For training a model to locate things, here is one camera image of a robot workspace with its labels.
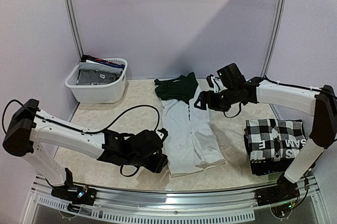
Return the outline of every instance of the table surface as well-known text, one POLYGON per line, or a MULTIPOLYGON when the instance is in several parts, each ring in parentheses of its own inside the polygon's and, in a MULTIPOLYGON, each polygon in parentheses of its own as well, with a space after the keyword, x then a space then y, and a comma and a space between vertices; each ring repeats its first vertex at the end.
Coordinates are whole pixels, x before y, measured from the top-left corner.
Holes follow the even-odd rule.
MULTIPOLYGON (((205 80, 198 80, 202 90, 209 89, 205 80)), ((153 80, 129 80, 123 98, 114 104, 80 104, 72 123, 93 129, 108 125, 124 110, 149 104, 163 111, 160 100, 154 92, 153 80)), ((235 115, 237 105, 227 112, 235 115)), ((255 176, 251 172, 249 159, 243 141, 246 119, 275 118, 268 104, 247 104, 239 116, 228 119, 221 112, 210 111, 211 128, 217 138, 226 163, 196 174, 172 178, 167 167, 160 174, 153 174, 141 168, 137 175, 126 178, 120 175, 120 168, 113 164, 97 161, 82 153, 59 147, 55 160, 73 173, 76 182, 109 188, 147 191, 205 191, 250 187, 275 181, 277 175, 255 176)), ((110 129, 119 133, 137 134, 156 125, 156 112, 150 108, 137 108, 122 116, 110 129)), ((131 174, 134 167, 124 167, 125 174, 131 174)))

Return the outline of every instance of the white plastic basket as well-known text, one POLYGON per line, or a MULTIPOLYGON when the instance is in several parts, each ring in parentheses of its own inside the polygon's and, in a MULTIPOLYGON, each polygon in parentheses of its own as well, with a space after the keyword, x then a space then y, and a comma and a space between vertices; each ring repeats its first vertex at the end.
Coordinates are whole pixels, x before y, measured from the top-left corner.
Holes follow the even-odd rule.
POLYGON ((82 103, 115 103, 119 101, 125 91, 127 61, 122 58, 105 58, 104 60, 125 65, 118 80, 106 85, 76 85, 78 65, 65 80, 65 85, 71 89, 78 102, 82 103))

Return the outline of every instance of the pant leg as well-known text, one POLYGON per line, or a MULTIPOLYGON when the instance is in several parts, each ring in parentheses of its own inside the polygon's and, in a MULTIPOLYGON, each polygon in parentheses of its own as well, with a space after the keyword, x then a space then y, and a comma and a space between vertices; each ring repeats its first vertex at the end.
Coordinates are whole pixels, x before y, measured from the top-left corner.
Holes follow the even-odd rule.
POLYGON ((189 106, 175 99, 162 100, 163 127, 168 131, 164 142, 165 153, 168 156, 168 166, 172 177, 187 175, 202 171, 198 167, 198 158, 191 135, 189 106))
POLYGON ((202 167, 207 169, 224 164, 225 158, 211 130, 209 111, 194 107, 200 92, 201 89, 198 86, 194 98, 190 100, 190 121, 195 150, 201 157, 202 167))

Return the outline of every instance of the black and white plaid shirt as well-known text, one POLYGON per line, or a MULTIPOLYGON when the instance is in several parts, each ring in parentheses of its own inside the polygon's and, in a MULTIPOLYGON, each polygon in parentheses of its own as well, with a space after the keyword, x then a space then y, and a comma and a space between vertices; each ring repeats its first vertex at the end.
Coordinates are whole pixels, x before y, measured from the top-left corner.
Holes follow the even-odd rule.
POLYGON ((245 143, 251 163, 294 159, 306 143, 302 121, 246 120, 245 143))

